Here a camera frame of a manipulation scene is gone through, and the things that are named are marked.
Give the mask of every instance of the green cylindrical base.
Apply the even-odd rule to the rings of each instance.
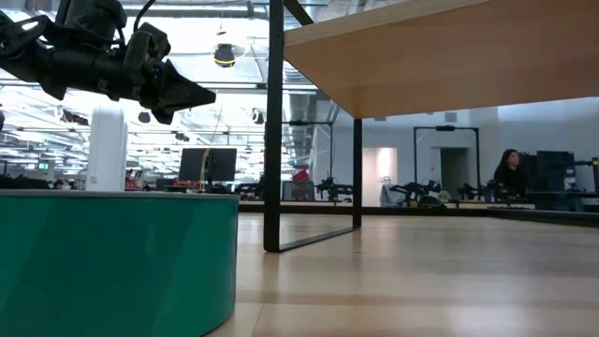
[[[27,192],[0,191],[0,336],[198,337],[232,314],[235,198]]]

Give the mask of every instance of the doorway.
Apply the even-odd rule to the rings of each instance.
[[[468,149],[441,148],[441,186],[452,199],[460,199],[458,188],[468,183]]]

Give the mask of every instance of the hardwood floor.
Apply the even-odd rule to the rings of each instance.
[[[282,242],[351,217],[284,215]],[[236,314],[214,336],[599,336],[599,231],[490,218],[364,217],[285,254],[242,214]]]

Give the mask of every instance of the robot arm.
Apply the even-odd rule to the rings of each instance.
[[[36,26],[23,28],[31,23]],[[13,22],[0,11],[0,67],[59,100],[70,87],[138,101],[162,124],[177,110],[215,101],[215,93],[162,61],[170,52],[165,33],[144,23],[125,45],[113,40],[125,25],[117,0],[63,0],[56,22],[44,15]]]

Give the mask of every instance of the person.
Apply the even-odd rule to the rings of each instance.
[[[525,197],[528,181],[524,168],[520,165],[518,151],[514,149],[504,151],[502,160],[495,169],[493,179],[501,194],[511,198]]]

